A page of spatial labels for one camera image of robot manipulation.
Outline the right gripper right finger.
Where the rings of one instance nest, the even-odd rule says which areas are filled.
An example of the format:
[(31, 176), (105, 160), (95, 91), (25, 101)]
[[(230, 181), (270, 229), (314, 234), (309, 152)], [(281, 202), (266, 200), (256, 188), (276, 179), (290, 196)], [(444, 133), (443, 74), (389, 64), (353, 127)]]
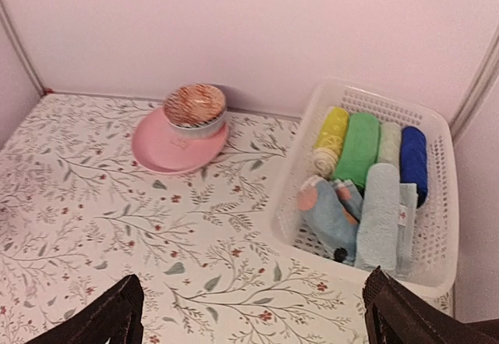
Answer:
[(498, 320), (462, 323), (442, 313), (381, 268), (363, 287), (370, 343), (497, 343)]

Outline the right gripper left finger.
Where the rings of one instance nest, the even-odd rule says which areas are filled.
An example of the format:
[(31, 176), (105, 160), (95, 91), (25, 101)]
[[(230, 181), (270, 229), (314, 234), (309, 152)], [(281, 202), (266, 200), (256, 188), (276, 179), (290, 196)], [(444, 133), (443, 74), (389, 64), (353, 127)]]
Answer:
[(47, 343), (141, 343), (143, 288), (127, 275), (69, 320), (30, 340)]

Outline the light blue towel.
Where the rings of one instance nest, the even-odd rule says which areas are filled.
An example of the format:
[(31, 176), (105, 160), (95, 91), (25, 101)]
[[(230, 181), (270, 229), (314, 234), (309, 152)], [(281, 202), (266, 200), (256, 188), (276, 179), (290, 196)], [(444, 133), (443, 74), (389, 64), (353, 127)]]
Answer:
[(370, 167), (356, 237), (356, 268), (381, 267), (393, 276), (408, 278), (417, 201), (416, 184), (402, 183), (395, 166)]

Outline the blue orange dotted towel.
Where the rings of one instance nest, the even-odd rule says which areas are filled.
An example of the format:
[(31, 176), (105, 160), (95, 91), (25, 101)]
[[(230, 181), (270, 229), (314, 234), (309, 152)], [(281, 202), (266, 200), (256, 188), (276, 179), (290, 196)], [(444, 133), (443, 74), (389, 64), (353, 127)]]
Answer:
[(319, 176), (308, 178), (299, 189), (297, 208), (332, 260), (353, 266), (359, 222), (344, 208), (333, 186)]

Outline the floral tablecloth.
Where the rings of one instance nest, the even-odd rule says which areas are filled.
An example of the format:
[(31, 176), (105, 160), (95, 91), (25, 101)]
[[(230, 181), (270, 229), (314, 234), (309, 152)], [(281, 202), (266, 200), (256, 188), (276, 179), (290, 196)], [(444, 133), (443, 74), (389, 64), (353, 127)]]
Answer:
[(215, 162), (170, 176), (131, 141), (158, 103), (51, 94), (1, 151), (1, 340), (25, 343), (122, 277), (145, 293), (145, 343), (365, 343), (366, 273), (303, 224), (269, 219), (300, 121), (232, 112)]

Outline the blue rolled towel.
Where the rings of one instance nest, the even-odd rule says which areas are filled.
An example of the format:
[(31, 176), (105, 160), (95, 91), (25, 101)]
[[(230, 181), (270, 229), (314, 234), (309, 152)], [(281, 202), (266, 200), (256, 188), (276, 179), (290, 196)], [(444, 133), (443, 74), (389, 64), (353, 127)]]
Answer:
[(416, 207), (419, 208), (425, 203), (429, 192), (428, 167), (426, 137), (414, 126), (402, 130), (399, 162), (401, 182), (416, 185)]

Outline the pink plate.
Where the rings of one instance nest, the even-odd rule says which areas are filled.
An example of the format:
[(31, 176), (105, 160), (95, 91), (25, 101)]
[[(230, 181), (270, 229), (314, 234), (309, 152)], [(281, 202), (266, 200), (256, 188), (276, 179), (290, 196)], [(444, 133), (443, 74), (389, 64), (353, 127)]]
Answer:
[(227, 122), (206, 139), (181, 137), (172, 130), (161, 109), (152, 111), (133, 133), (131, 148), (136, 161), (145, 168), (166, 175), (196, 171), (213, 161), (228, 139)]

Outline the pale green rolled towel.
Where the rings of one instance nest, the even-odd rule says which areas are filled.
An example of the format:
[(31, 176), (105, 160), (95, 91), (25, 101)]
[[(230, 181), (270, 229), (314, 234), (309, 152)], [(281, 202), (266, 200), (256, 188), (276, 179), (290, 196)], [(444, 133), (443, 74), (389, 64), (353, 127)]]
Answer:
[(395, 122), (383, 122), (380, 125), (380, 143), (378, 148), (378, 163), (391, 164), (399, 168), (402, 129)]

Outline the yellow rolled towel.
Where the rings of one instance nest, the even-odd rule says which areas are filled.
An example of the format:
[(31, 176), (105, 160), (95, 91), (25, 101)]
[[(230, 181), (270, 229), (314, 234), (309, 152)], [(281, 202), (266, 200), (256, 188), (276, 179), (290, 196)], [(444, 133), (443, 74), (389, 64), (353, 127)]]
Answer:
[(343, 108), (333, 107), (328, 113), (313, 146), (312, 162), (319, 176), (327, 178), (335, 171), (348, 124), (349, 113)]

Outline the patterned bowl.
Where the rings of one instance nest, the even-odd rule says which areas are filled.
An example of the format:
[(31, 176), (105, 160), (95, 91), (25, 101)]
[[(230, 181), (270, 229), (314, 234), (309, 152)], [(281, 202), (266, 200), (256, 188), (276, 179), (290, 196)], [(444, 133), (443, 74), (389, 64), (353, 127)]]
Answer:
[(172, 131), (187, 139), (206, 139), (225, 124), (227, 100), (222, 90), (196, 83), (180, 87), (163, 103), (163, 113)]

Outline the right aluminium post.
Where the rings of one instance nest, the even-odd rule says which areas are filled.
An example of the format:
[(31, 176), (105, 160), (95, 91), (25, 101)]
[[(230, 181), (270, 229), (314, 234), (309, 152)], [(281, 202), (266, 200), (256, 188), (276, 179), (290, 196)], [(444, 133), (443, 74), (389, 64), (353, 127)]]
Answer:
[(451, 137), (456, 142), (473, 117), (480, 110), (489, 90), (498, 78), (498, 28), (488, 45), (475, 76), (472, 79), (465, 97), (459, 105), (458, 111), (450, 122)]

